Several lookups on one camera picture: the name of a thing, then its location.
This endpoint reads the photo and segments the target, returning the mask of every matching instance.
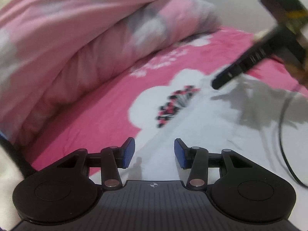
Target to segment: ribbed black surface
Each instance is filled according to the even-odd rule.
[[[71,223],[39,226],[24,221],[13,230],[298,231],[288,221],[269,225],[234,221],[217,211],[204,193],[189,191],[180,181],[155,183],[128,181],[123,189],[104,193],[91,212]]]

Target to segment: black handheld device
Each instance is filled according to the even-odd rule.
[[[123,186],[118,168],[127,168],[135,150],[121,146],[88,154],[78,149],[28,176],[13,192],[22,221],[13,231],[298,231],[287,219],[295,205],[293,187],[284,179],[230,150],[209,153],[187,147],[174,152],[182,181],[133,181]],[[100,167],[102,184],[89,178]],[[220,179],[208,185],[208,168]]]
[[[221,88],[273,54],[302,68],[306,50],[298,43],[297,38],[301,35],[301,29],[308,23],[307,9],[299,0],[260,1],[278,25],[218,74],[212,81],[214,89]]]

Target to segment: pink fabric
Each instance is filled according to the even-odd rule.
[[[4,7],[1,131],[12,142],[28,144],[61,105],[74,102],[139,58],[199,30],[204,15],[191,9],[193,0],[159,0],[170,38],[148,37],[151,44],[136,44],[140,38],[120,20],[153,1],[13,0]]]
[[[244,52],[251,45],[251,37],[242,31],[223,28],[140,60],[64,109],[27,149],[26,158],[36,169],[42,169],[78,148],[99,152],[106,146],[122,145],[127,137],[135,137],[139,132],[130,120],[129,109],[140,93],[168,85],[183,69],[211,74]],[[263,62],[249,73],[273,88],[291,90],[297,84],[283,65],[273,60]],[[306,89],[301,92],[308,96]]]

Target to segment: folded blanket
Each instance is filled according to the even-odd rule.
[[[203,0],[13,0],[1,12],[0,130],[21,146],[62,105],[219,26]]]

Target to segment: black and red pattern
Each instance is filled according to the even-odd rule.
[[[168,97],[169,102],[159,108],[158,128],[163,127],[170,119],[172,119],[181,109],[186,108],[190,99],[199,92],[200,89],[193,85],[187,85],[183,90],[177,90]]]

